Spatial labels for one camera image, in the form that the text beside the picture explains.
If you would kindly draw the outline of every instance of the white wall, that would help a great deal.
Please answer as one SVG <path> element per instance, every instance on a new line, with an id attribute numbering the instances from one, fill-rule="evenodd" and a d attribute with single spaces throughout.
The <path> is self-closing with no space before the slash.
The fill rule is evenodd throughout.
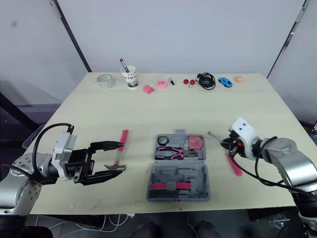
<path id="1" fill-rule="evenodd" d="M 49 0 L 0 1 L 0 90 L 9 100 L 61 103 L 86 73 Z"/>
<path id="2" fill-rule="evenodd" d="M 312 0 L 269 81 L 299 119 L 317 120 L 317 1 Z"/>
<path id="3" fill-rule="evenodd" d="M 59 0 L 92 71 L 267 75 L 304 0 Z"/>

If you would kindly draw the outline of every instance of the white power cord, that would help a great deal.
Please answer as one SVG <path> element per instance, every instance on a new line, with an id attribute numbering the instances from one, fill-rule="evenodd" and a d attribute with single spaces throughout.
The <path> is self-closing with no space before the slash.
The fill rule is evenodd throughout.
<path id="1" fill-rule="evenodd" d="M 39 215 L 38 215 L 38 217 L 36 218 L 36 221 L 35 221 L 35 226 L 37 227 L 38 226 L 38 222 L 39 222 Z"/>
<path id="2" fill-rule="evenodd" d="M 120 216 L 121 216 L 121 214 L 119 214 L 118 223 L 117 223 L 117 224 L 115 224 L 115 225 L 116 225 L 116 227 L 115 227 L 112 231 L 102 231 L 102 229 L 104 228 L 105 223 L 106 223 L 106 215 L 105 215 L 105 218 L 104 218 L 104 224 L 103 224 L 103 226 L 102 226 L 100 229 L 98 229 L 98 230 L 95 230 L 95 229 L 89 229 L 89 228 L 82 227 L 82 226 L 81 226 L 81 225 L 79 225 L 79 224 L 76 224 L 78 227 L 80 227 L 80 228 L 82 228 L 82 229 L 79 229 L 79 230 L 73 231 L 73 232 L 71 232 L 71 233 L 68 233 L 68 234 L 66 234 L 66 235 L 64 235 L 64 236 L 62 236 L 62 237 L 60 237 L 60 238 L 67 237 L 67 236 L 69 236 L 69 235 L 71 235 L 71 234 L 74 234 L 74 233 L 76 233 L 76 232 L 80 232 L 80 231 L 94 231 L 94 232 L 106 232 L 106 233 L 114 232 L 114 231 L 115 231 L 115 230 L 117 230 L 117 228 L 119 227 L 119 223 L 120 223 Z"/>
<path id="3" fill-rule="evenodd" d="M 191 215 L 191 213 L 188 215 L 188 218 L 187 218 L 187 225 L 188 225 L 191 229 L 193 229 L 193 231 L 194 231 L 194 233 L 195 233 L 196 238 L 199 238 L 199 236 L 198 236 L 197 231 L 195 230 L 195 228 L 194 228 L 192 225 L 190 225 L 190 224 L 189 224 L 189 218 L 190 218 L 190 215 Z"/>
<path id="4" fill-rule="evenodd" d="M 129 218 L 129 215 L 127 214 L 127 217 L 125 218 L 125 220 L 124 220 L 123 222 L 121 222 L 118 226 L 123 225 L 123 224 L 128 220 L 128 218 Z M 111 224 L 113 224 L 114 226 L 116 226 L 116 224 L 111 220 L 110 215 L 109 215 L 109 221 L 110 221 Z"/>
<path id="5" fill-rule="evenodd" d="M 64 224 L 64 223 L 67 223 L 67 222 L 60 222 L 60 223 L 57 223 L 56 225 L 49 227 L 49 229 L 52 229 L 52 228 L 57 227 L 57 226 L 59 226 L 59 225 L 61 225 L 61 224 Z"/>
<path id="6" fill-rule="evenodd" d="M 36 218 L 36 221 L 35 221 L 35 226 L 36 226 L 36 227 L 38 226 L 39 218 L 40 218 L 40 215 L 38 215 L 37 218 Z M 56 225 L 49 227 L 49 229 L 52 229 L 52 228 L 57 227 L 57 226 L 59 226 L 59 225 L 61 225 L 61 224 L 64 224 L 64 223 L 67 223 L 67 222 L 57 223 Z"/>

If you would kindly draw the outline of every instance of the table surface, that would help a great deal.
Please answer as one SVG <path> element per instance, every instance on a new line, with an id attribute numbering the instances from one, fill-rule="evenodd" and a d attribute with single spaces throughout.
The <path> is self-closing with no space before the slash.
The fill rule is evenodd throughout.
<path id="1" fill-rule="evenodd" d="M 236 74 L 216 74 L 227 77 L 233 87 L 225 88 L 217 82 L 207 91 L 199 85 L 192 88 L 183 79 L 195 79 L 195 74 L 139 73 L 139 86 L 127 87 L 119 73 L 110 73 L 116 84 L 102 89 L 96 79 L 103 73 L 88 73 L 77 88 L 58 108 L 47 125 L 71 123 L 77 135 L 74 149 L 88 148 L 91 142 L 119 141 L 122 130 L 129 136 L 121 156 L 127 170 L 104 183 L 83 186 L 72 181 L 57 180 L 45 185 L 32 210 L 32 214 L 131 214 L 219 209 L 248 209 L 293 206 L 291 195 L 285 189 L 267 187 L 244 174 L 237 177 L 220 144 L 207 135 L 212 131 L 223 137 L 238 118 L 243 117 L 256 130 L 260 138 L 286 137 L 293 139 L 298 149 L 317 164 L 317 147 L 298 123 L 280 96 L 262 74 L 241 74 L 242 83 L 236 83 Z M 159 79 L 173 78 L 175 86 L 155 88 L 151 94 L 142 91 L 152 87 Z M 52 153 L 59 134 L 66 128 L 48 131 L 42 138 L 40 153 Z M 211 199 L 207 202 L 148 202 L 146 200 L 149 171 L 153 160 L 156 135 L 186 133 L 205 136 Z M 33 144 L 27 150 L 31 152 Z M 116 150 L 98 151 L 93 155 L 94 172 L 112 165 Z M 254 171 L 254 162 L 236 157 L 237 162 Z M 259 163 L 260 174 L 273 181 L 280 180 L 277 169 L 264 161 Z"/>

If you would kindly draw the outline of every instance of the gray tool case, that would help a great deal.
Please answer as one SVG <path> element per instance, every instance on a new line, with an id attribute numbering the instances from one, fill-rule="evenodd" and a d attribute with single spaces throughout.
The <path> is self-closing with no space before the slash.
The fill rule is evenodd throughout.
<path id="1" fill-rule="evenodd" d="M 165 146 L 158 143 L 158 138 L 167 136 L 169 142 Z M 190 150 L 189 136 L 199 136 L 204 144 L 201 149 L 195 149 L 197 156 L 184 157 L 182 160 L 157 160 L 157 156 L 170 157 L 177 154 L 173 151 L 157 151 L 160 147 L 181 147 Z M 187 201 L 200 202 L 210 200 L 210 185 L 206 160 L 205 139 L 198 134 L 185 134 L 185 130 L 177 130 L 175 134 L 159 134 L 155 145 L 155 164 L 151 167 L 148 184 L 147 200 L 150 202 Z"/>

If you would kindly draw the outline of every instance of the pink hammer handle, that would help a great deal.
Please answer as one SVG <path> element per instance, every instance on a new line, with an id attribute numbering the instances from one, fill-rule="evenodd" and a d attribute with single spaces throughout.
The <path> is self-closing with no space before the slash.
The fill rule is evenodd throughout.
<path id="1" fill-rule="evenodd" d="M 127 137 L 128 137 L 128 133 L 129 130 L 123 130 L 122 131 L 122 135 L 121 135 L 121 139 L 120 139 L 120 143 L 125 144 Z M 124 146 L 118 148 L 118 151 L 123 151 Z"/>
<path id="2" fill-rule="evenodd" d="M 228 158 L 228 160 L 229 160 L 229 163 L 230 163 L 230 165 L 232 166 L 233 171 L 234 171 L 234 173 L 236 174 L 236 176 L 241 177 L 241 176 L 242 176 L 242 171 L 241 171 L 241 169 L 239 169 L 239 168 L 233 163 L 233 161 L 232 161 L 232 159 L 230 158 L 229 154 L 226 154 L 226 155 L 227 155 L 227 158 Z"/>

